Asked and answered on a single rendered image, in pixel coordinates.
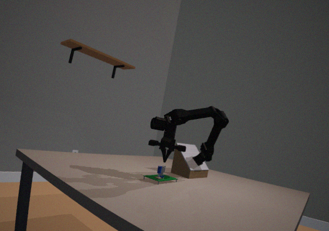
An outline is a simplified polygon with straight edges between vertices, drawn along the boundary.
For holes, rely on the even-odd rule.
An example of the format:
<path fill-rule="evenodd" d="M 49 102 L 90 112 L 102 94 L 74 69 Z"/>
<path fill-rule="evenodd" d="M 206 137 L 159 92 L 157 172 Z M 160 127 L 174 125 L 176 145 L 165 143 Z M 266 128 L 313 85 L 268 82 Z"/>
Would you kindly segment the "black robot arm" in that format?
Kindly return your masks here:
<path fill-rule="evenodd" d="M 192 157 L 198 166 L 202 165 L 204 161 L 209 162 L 212 160 L 214 153 L 214 145 L 216 140 L 221 133 L 221 130 L 227 126 L 229 120 L 223 111 L 220 111 L 214 106 L 209 106 L 207 108 L 200 108 L 195 110 L 184 110 L 184 109 L 174 109 L 171 112 L 164 115 L 165 118 L 155 117 L 152 118 L 150 127 L 154 130 L 166 131 L 170 133 L 175 133 L 177 125 L 185 124 L 189 120 L 196 120 L 200 118 L 212 117 L 214 120 L 214 125 L 212 131 L 208 137 L 207 142 L 202 143 L 200 146 L 201 152 Z M 171 120 L 169 119 L 171 117 Z M 174 147 L 175 139 L 166 138 L 165 135 L 161 139 L 160 146 L 169 148 Z"/>

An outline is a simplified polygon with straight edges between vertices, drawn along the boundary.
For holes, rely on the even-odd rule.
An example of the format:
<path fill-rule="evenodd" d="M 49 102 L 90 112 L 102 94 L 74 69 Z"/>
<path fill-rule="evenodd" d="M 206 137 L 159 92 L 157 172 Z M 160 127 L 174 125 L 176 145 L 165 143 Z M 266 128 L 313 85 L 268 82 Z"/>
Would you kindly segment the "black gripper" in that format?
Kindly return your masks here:
<path fill-rule="evenodd" d="M 170 132 L 166 132 L 164 131 L 164 135 L 166 138 L 172 138 L 175 139 L 175 133 L 170 133 Z M 156 141 L 156 140 L 149 140 L 148 145 L 150 146 L 160 146 L 160 142 Z M 169 155 L 174 152 L 176 150 L 181 151 L 181 152 L 186 152 L 186 146 L 183 145 L 178 145 L 178 146 L 170 146 L 169 149 L 167 150 L 166 147 L 160 146 L 159 149 L 162 152 L 162 156 L 163 156 L 163 161 L 166 162 L 167 158 L 169 157 Z M 167 154 L 166 154 L 166 150 L 167 150 Z"/>

